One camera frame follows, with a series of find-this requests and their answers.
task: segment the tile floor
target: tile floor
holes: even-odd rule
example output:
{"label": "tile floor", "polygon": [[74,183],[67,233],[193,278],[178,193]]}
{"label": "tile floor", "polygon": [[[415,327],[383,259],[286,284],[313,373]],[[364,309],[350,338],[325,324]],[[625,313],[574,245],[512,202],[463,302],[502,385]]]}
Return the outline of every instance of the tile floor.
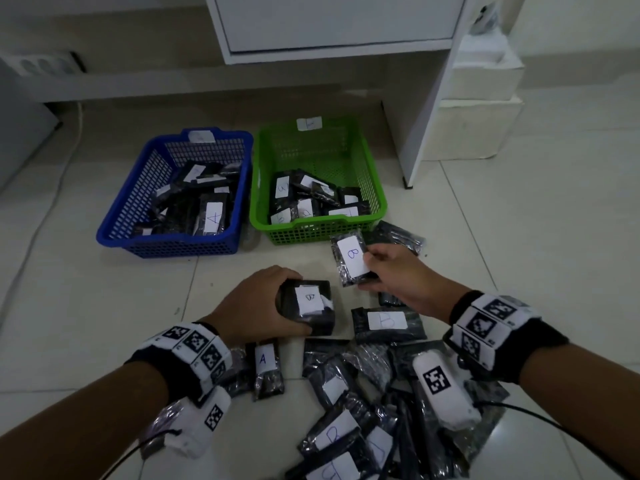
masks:
{"label": "tile floor", "polygon": [[[347,317],[372,297],[339,289],[327,244],[277,248],[245,226],[234,256],[140,260],[95,241],[95,231],[140,147],[156,134],[218,125],[253,131],[272,120],[357,114],[389,201],[388,220],[428,239],[428,265],[479,289],[535,303],[576,343],[640,372],[634,310],[639,281],[640,84],[522,91],[527,106],[500,154],[487,161],[424,162],[412,191],[400,171],[376,101],[358,95],[283,90],[223,97],[89,105],[82,144],[60,198],[33,248],[0,331],[0,433],[117,367],[142,339],[172,322],[208,313],[236,283],[274,263],[332,282],[340,317],[335,335],[353,334]],[[73,118],[30,165],[59,168]],[[0,219],[18,206],[46,202],[46,180],[0,196]],[[14,228],[34,228],[18,212]],[[14,269],[20,246],[2,255]],[[7,281],[3,275],[0,284]],[[427,333],[444,327],[425,318]],[[134,456],[121,480],[258,479],[298,460],[294,448],[321,410],[300,380],[301,340],[283,344],[285,395],[236,400],[221,425],[224,443],[199,460],[163,452]],[[539,410],[518,387],[513,404]],[[252,461],[245,461],[251,455]],[[583,447],[515,411],[476,460],[473,479],[613,479]]]}

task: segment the drawer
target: drawer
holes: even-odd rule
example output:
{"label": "drawer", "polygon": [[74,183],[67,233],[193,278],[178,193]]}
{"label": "drawer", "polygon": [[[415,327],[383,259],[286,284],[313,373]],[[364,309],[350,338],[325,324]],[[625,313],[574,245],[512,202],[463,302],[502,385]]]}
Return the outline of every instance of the drawer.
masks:
{"label": "drawer", "polygon": [[216,0],[231,52],[450,39],[464,0]]}

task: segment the forearm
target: forearm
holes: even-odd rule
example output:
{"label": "forearm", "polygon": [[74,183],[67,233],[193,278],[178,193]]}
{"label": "forearm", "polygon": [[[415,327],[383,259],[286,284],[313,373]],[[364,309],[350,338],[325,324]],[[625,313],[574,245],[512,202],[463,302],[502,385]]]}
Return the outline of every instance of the forearm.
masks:
{"label": "forearm", "polygon": [[167,400],[158,371],[126,364],[0,437],[5,476],[99,479]]}
{"label": "forearm", "polygon": [[640,376],[575,345],[539,349],[520,385],[565,428],[640,478]]}

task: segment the power cord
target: power cord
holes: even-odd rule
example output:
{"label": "power cord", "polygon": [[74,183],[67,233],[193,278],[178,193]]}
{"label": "power cord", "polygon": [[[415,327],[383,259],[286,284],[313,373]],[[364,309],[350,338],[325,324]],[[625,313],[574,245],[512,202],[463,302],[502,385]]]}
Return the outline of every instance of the power cord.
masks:
{"label": "power cord", "polygon": [[29,256],[31,256],[31,252],[33,250],[33,245],[36,242],[36,239],[37,239],[38,235],[40,234],[40,230],[42,229],[42,226],[44,225],[44,222],[46,222],[46,220],[49,218],[49,215],[51,214],[51,211],[53,210],[53,208],[56,206],[56,203],[58,202],[58,197],[60,197],[60,191],[62,190],[62,182],[65,179],[65,176],[67,174],[67,170],[69,169],[69,165],[71,163],[71,160],[72,160],[74,154],[76,153],[76,150],[78,149],[78,146],[80,146],[80,141],[82,140],[82,134],[83,134],[83,128],[84,128],[84,112],[83,112],[82,103],[76,102],[76,108],[77,108],[77,113],[78,113],[78,133],[77,133],[77,136],[76,136],[76,140],[75,140],[74,144],[71,146],[71,149],[69,149],[69,152],[67,154],[67,158],[65,159],[65,161],[63,163],[62,172],[60,172],[60,179],[58,180],[58,184],[57,184],[56,190],[55,190],[55,192],[53,194],[53,199],[51,201],[51,204],[50,204],[49,208],[47,209],[47,212],[44,214],[44,217],[42,218],[42,220],[40,221],[40,223],[36,227],[36,230],[34,231],[33,235],[31,236],[31,239],[29,240],[29,244],[27,245],[27,250],[24,253],[24,258],[22,259],[22,263],[20,263],[20,268],[18,268],[18,272],[13,277],[13,279],[11,281],[11,284],[9,284],[9,287],[6,290],[6,294],[4,295],[4,297],[2,297],[0,295],[0,299],[2,299],[2,302],[0,303],[0,326],[2,326],[3,323],[4,323],[4,319],[6,318],[6,314],[7,314],[8,309],[9,309],[9,304],[10,304],[12,298],[13,298],[13,295],[15,294],[15,291],[16,291],[16,288],[18,286],[18,283],[20,282],[20,277],[22,276],[22,273],[24,272],[24,268],[25,268],[25,266],[27,264]]}
{"label": "power cord", "polygon": [[626,469],[624,469],[622,466],[620,466],[617,462],[615,462],[612,459],[610,459],[610,457],[608,457],[601,450],[599,450],[594,445],[589,443],[583,437],[572,433],[571,431],[569,431],[564,426],[556,423],[555,421],[551,421],[550,419],[547,419],[547,418],[545,418],[544,416],[542,416],[540,414],[537,414],[537,413],[535,413],[533,411],[529,411],[528,409],[521,408],[519,406],[514,406],[512,404],[505,404],[505,403],[497,403],[495,401],[476,401],[474,403],[474,407],[477,408],[478,406],[496,406],[496,407],[499,407],[499,408],[512,409],[514,411],[519,411],[521,413],[533,416],[534,418],[540,419],[540,421],[544,421],[545,423],[550,424],[551,426],[553,426],[555,428],[558,428],[563,433],[571,436],[574,440],[576,440],[576,441],[580,442],[581,444],[583,444],[589,451],[591,451],[594,455],[596,455],[599,459],[601,459],[604,462],[604,464],[606,464],[606,466],[611,468],[620,477],[624,478],[625,480],[637,480],[636,476],[631,475],[631,473],[626,471]]}
{"label": "power cord", "polygon": [[126,460],[128,460],[129,457],[131,455],[133,455],[133,453],[138,451],[140,448],[148,445],[149,443],[151,443],[156,438],[159,438],[160,436],[164,436],[164,435],[178,436],[181,432],[182,432],[181,429],[164,429],[164,430],[156,433],[155,435],[151,436],[151,438],[147,438],[143,442],[140,442],[138,444],[138,446],[136,446],[135,448],[130,450],[126,455],[124,455],[121,459],[119,459],[116,462],[116,464],[114,466],[112,466],[111,469],[107,473],[104,474],[104,476],[102,477],[102,480],[107,480],[107,478],[109,478],[109,476],[111,476],[111,474],[114,473],[114,471],[116,471],[119,466],[121,466]]}

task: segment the person's left hand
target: person's left hand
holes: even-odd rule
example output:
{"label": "person's left hand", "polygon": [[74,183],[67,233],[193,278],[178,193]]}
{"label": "person's left hand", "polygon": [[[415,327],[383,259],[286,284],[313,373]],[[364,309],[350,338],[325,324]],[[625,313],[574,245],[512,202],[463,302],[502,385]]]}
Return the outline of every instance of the person's left hand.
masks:
{"label": "person's left hand", "polygon": [[288,320],[276,310],[276,295],[286,279],[301,280],[302,276],[281,266],[261,269],[240,282],[200,321],[213,325],[227,347],[309,335],[311,327]]}

